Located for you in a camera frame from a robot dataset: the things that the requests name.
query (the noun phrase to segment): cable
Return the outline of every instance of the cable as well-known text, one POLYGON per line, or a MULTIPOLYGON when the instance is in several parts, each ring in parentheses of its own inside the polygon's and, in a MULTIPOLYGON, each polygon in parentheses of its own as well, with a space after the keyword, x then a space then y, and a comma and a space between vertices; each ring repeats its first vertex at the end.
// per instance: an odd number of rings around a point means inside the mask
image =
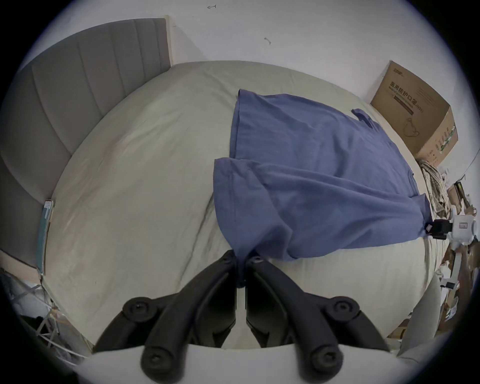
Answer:
MULTIPOLYGON (((7 272, 5 271, 4 269, 1 270, 5 275, 9 276, 10 278, 12 278, 13 280, 15 280, 18 284, 20 284, 25 290, 29 290, 31 289, 31 287, 29 287, 27 284, 25 284, 22 280, 20 280, 17 276, 15 275, 12 275, 10 272, 7 272)), ((42 304, 45 304, 47 307, 49 308, 52 308, 52 306, 50 304, 48 304, 46 301, 43 301, 40 297, 38 297, 37 295, 35 294, 32 294, 32 297, 36 300, 38 300, 39 302, 41 302, 42 304)))
POLYGON ((77 367, 77 364, 72 363, 71 361, 65 360, 64 358, 62 358, 62 357, 60 357, 60 356, 58 356, 58 355, 55 355, 55 357, 56 357, 58 360, 63 361, 64 363, 67 363, 67 364, 73 365, 74 367, 77 367))
POLYGON ((47 319, 48 317, 50 316, 50 314, 52 313, 53 309, 51 309, 50 311, 48 311, 47 315, 43 318, 42 322, 40 323, 40 325, 38 326, 38 328, 36 329, 36 335, 37 336, 41 336, 40 335, 40 331, 42 330, 43 326, 45 325, 45 323, 47 322, 47 319))
POLYGON ((36 286, 34 287, 31 287, 29 289, 27 289, 26 291, 22 292, 20 295, 18 296, 15 296, 13 299, 12 299, 12 302, 11 304, 14 305, 17 301, 21 300, 22 298, 24 298, 26 295, 28 295, 29 293, 35 295, 33 292, 35 290, 37 290, 38 288, 40 288, 41 285, 40 284, 37 284, 36 286))
POLYGON ((465 172, 463 172, 463 176, 459 179, 459 181, 464 178, 465 174, 467 173, 468 169, 469 169, 470 166, 473 164, 473 162, 475 161, 475 159, 477 158, 477 156, 479 155, 479 153, 480 153, 480 148, 479 148, 479 150, 477 151, 477 153, 475 154, 475 156, 473 157, 472 162, 468 165, 468 167, 467 167, 467 169, 465 170, 465 172))
POLYGON ((56 346, 57 348, 63 349, 65 352, 70 353, 71 355, 82 357, 84 359, 87 358, 87 356, 81 355, 80 353, 77 353, 77 352, 73 352, 73 351, 71 351, 71 350, 69 350, 65 347, 62 347, 60 344, 57 344, 57 343, 54 343, 53 341, 50 341, 48 337, 45 337, 45 336, 42 336, 42 335, 38 335, 38 336, 41 337, 42 339, 48 341, 49 343, 51 343, 53 346, 56 346))

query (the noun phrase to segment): headboard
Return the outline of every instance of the headboard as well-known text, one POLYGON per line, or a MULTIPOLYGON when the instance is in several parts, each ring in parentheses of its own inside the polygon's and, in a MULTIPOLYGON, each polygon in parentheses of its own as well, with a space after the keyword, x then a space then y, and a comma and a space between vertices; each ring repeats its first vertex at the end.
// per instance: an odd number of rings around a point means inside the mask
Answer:
POLYGON ((120 101, 170 68, 166 18, 72 35, 19 71, 0 109, 0 250, 34 266, 45 200, 70 157, 120 101))

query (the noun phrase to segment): bedding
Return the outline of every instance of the bedding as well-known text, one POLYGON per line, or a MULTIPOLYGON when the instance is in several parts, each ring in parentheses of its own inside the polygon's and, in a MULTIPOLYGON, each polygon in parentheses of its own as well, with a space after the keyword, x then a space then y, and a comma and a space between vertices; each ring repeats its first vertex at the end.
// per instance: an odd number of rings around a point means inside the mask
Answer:
POLYGON ((239 91, 214 202, 240 265, 254 250, 291 261, 425 236, 430 206, 410 167, 380 125, 351 112, 239 91))
MULTIPOLYGON (((94 127, 53 193, 44 285, 92 343, 127 300, 178 292, 230 249, 216 221, 212 175, 214 160, 229 154, 239 89, 305 97, 352 118, 351 110, 361 108, 397 145, 419 193, 426 192, 399 136, 353 94, 267 64, 175 65, 94 127)), ((419 238, 273 263, 306 292, 352 297, 386 336, 420 300, 445 250, 445 242, 419 238)), ((258 348, 243 320, 243 293, 226 348, 258 348)))

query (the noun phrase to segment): bed sheet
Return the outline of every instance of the bed sheet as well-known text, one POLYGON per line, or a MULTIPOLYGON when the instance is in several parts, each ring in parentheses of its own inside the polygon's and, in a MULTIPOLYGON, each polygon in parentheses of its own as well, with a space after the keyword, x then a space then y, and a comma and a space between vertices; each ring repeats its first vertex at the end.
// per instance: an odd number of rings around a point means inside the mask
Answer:
MULTIPOLYGON (((399 136, 369 104, 326 81, 252 62, 172 67, 109 112, 73 154, 54 191, 44 283, 71 323, 92 343, 132 297, 178 292, 230 247, 216 222, 214 159, 228 156, 240 88, 289 93, 353 116, 365 110, 398 146, 420 193, 421 170, 399 136)), ((350 296, 388 335, 419 301, 446 243, 416 239, 338 250, 275 265, 302 289, 350 296)), ((225 348, 257 348, 238 319, 225 348)))

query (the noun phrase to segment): white wall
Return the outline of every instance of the white wall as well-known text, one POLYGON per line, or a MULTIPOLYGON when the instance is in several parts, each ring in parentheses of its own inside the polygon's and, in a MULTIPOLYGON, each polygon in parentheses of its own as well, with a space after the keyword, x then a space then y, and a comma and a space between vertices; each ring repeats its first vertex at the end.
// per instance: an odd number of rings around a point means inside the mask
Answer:
MULTIPOLYGON (((328 80, 369 102, 389 60, 396 61, 452 106, 459 142, 442 165, 453 180, 463 175, 480 147, 479 115, 456 59, 401 0, 77 0, 49 26, 25 62, 83 29, 163 15, 173 21, 174 63, 276 64, 328 80)), ((480 195, 480 190, 467 192, 480 195)))

